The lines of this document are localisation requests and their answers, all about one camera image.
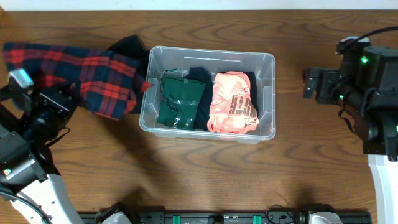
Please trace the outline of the dark navy garment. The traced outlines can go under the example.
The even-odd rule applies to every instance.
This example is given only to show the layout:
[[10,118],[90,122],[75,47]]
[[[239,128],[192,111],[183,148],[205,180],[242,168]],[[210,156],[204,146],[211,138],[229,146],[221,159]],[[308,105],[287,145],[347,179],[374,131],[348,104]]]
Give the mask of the dark navy garment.
[[191,67],[187,79],[198,80],[205,84],[201,100],[198,104],[194,128],[207,131],[207,123],[210,118],[210,105],[213,97],[213,81],[210,72],[203,67]]

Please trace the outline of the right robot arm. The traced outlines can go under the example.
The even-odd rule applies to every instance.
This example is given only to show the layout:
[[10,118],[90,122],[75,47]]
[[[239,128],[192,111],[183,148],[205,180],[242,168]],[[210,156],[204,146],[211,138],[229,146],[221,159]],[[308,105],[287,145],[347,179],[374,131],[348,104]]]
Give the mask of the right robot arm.
[[310,67],[304,98],[338,105],[363,143],[376,192],[379,223],[397,223],[397,49],[346,51],[339,69]]

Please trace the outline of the black garment with tape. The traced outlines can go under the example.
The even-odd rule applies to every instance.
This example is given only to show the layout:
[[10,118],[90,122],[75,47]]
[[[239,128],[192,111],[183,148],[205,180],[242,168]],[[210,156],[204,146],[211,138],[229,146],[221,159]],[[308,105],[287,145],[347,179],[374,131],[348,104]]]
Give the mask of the black garment with tape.
[[255,75],[254,72],[244,72],[244,73],[248,76],[249,81],[250,81],[250,85],[251,85],[251,87],[250,87],[250,95],[251,95],[252,105],[254,106],[257,115],[259,115],[259,107],[258,107],[258,102],[257,102],[257,99],[258,99],[257,94],[258,94],[258,92],[257,92],[256,75]]

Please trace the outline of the dark green garment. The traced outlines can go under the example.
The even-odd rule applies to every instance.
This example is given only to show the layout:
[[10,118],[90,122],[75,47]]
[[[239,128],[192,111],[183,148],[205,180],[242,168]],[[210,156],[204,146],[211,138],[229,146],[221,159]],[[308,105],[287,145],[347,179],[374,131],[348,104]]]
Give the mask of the dark green garment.
[[162,70],[157,122],[168,128],[193,130],[206,84],[182,76],[178,69]]

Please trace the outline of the pink printed t-shirt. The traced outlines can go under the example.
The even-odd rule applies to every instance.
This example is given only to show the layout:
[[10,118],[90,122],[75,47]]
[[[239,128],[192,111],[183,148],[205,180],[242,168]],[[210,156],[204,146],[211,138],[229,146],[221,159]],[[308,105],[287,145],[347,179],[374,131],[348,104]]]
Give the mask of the pink printed t-shirt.
[[213,85],[210,132],[246,134],[257,129],[259,119],[251,100],[251,82],[243,72],[217,73]]

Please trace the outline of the clear plastic storage container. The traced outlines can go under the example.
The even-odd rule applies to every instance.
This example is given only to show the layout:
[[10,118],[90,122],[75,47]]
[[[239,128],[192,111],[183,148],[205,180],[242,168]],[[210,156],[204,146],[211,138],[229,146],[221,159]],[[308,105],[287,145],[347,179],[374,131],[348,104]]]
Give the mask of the clear plastic storage container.
[[[139,126],[142,130],[165,138],[197,138],[239,143],[257,144],[271,140],[276,134],[275,58],[262,52],[236,52],[224,50],[189,49],[155,46],[150,50],[146,81],[152,86],[144,92]],[[157,122],[160,102],[163,99],[160,86],[164,70],[184,77],[191,67],[203,67],[214,77],[218,72],[254,72],[257,85],[259,125],[246,134],[223,134],[209,131],[169,128]]]

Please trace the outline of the large black garment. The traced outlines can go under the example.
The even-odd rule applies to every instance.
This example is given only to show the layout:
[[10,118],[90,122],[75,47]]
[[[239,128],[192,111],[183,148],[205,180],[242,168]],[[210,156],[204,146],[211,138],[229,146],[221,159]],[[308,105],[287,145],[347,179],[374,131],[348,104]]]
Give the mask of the large black garment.
[[139,65],[136,68],[137,73],[134,77],[135,80],[133,81],[133,91],[136,95],[136,106],[130,112],[131,114],[139,114],[141,112],[144,95],[144,92],[140,90],[140,87],[146,80],[150,51],[146,50],[141,39],[137,35],[130,35],[122,38],[108,47],[108,50],[139,62]]

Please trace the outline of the red navy plaid shirt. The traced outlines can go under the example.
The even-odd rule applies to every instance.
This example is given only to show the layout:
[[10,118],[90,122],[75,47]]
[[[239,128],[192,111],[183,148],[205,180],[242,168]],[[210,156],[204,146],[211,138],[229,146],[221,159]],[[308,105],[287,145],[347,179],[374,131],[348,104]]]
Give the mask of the red navy plaid shirt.
[[36,90],[80,81],[80,106],[115,120],[137,109],[152,86],[138,72],[140,61],[107,50],[6,42],[3,57],[8,70],[23,68]]

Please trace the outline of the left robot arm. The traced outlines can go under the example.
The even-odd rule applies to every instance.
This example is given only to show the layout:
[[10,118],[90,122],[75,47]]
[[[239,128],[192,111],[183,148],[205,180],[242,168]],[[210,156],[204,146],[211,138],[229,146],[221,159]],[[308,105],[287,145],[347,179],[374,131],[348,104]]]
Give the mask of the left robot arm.
[[50,146],[69,131],[67,123],[80,103],[80,81],[68,81],[28,93],[8,84],[1,100],[12,99],[24,111],[15,117],[1,107],[1,196],[29,223],[82,223]]

